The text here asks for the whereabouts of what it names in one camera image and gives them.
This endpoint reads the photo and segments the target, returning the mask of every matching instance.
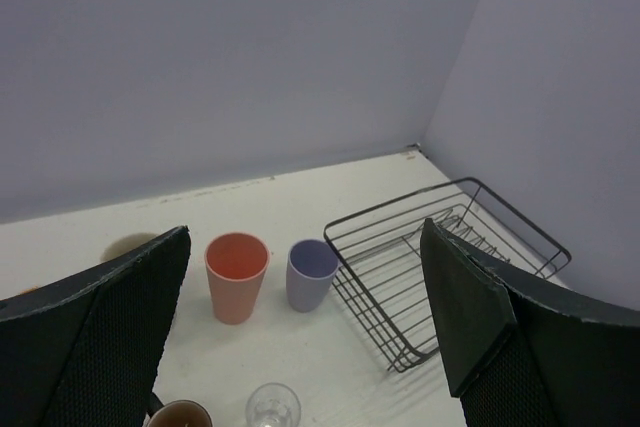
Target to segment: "wire dish rack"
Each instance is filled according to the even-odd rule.
[[[342,262],[333,286],[389,362],[388,370],[404,372],[438,352],[420,260],[422,225],[429,217],[475,247],[543,279],[571,261],[567,249],[470,177],[329,223],[324,237]]]

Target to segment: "lavender cup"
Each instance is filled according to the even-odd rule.
[[[291,247],[287,265],[287,299],[298,312],[311,312],[327,296],[338,272],[338,258],[321,240],[302,240]]]

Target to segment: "pink cup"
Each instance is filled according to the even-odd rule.
[[[213,239],[204,258],[213,315],[225,324],[241,324],[256,304],[269,249],[253,235],[233,232]]]

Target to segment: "wall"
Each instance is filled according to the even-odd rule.
[[[416,142],[477,0],[0,0],[0,221]]]
[[[640,309],[640,0],[480,0],[424,147],[574,254],[577,290]]]

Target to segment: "white table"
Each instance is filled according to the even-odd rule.
[[[216,427],[244,426],[251,392],[269,381],[292,387],[303,426],[463,426],[440,358],[387,373],[332,292],[315,312],[285,299],[287,253],[321,238],[331,220],[447,178],[418,152],[406,152],[166,197],[0,226],[0,298],[99,263],[119,238],[189,226],[192,254],[155,392],[192,399]],[[203,259],[217,235],[261,237],[272,259],[253,316],[240,326],[214,320]]]

